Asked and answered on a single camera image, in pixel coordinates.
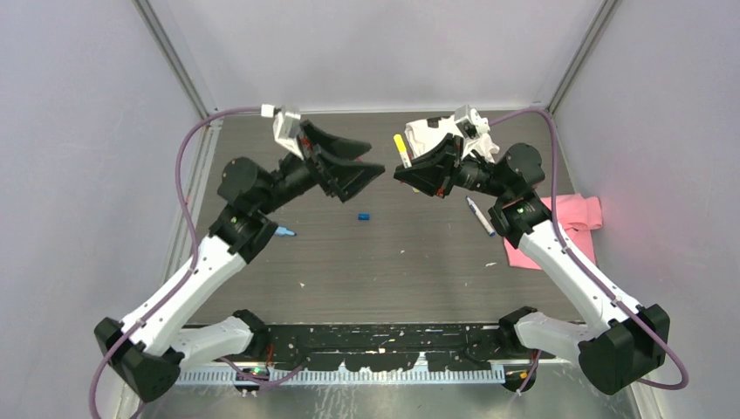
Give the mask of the yellow pen cap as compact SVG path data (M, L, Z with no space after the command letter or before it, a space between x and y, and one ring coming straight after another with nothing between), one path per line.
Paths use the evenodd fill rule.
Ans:
M400 154L405 154L407 152L407 149L406 149L406 145L405 145L405 142L402 136L400 134L395 134L393 136L393 140L394 140L394 145L396 149L398 150L398 152Z

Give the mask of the white blue marker pen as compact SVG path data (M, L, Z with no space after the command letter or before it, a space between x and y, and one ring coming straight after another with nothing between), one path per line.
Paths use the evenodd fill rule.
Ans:
M476 203L473 201L473 199L470 196L466 196L465 200L471 210L471 212L474 214L478 222L482 225L484 230L486 231L486 234L489 237L494 237L496 235L496 232L490 223L490 221L487 219L486 215L480 210L480 208L476 205Z

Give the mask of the white pen yellow end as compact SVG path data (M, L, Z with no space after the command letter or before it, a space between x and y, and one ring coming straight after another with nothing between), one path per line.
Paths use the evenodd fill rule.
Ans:
M403 165L403 168L410 168L411 167L411 161L409 159L408 153L405 150L401 150L399 152L401 157L401 162Z

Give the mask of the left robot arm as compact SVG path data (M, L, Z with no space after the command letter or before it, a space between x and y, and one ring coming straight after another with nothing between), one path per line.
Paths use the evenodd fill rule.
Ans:
M314 187L348 201L384 172L364 161L371 145L329 134L308 120L289 131L287 154L267 170L247 157L228 162L218 195L225 205L188 261L122 320L103 319L94 330L108 365L143 402L153 402L192 367L232 354L262 358L270 333L254 313L238 310L211 326L187 321L227 280L271 241L271 213Z

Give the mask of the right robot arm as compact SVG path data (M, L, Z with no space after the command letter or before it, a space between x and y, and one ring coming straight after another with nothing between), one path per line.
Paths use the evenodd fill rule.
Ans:
M606 395L664 364L668 314L623 292L566 235L535 190L545 172L534 147L517 143L490 162L463 156L462 138L449 134L409 166L398 166L394 178L428 196L445 197L453 187L494 196L488 215L495 232L535 262L585 321L576 325L522 307L499 320L498 345L506 355L530 349L555 355Z

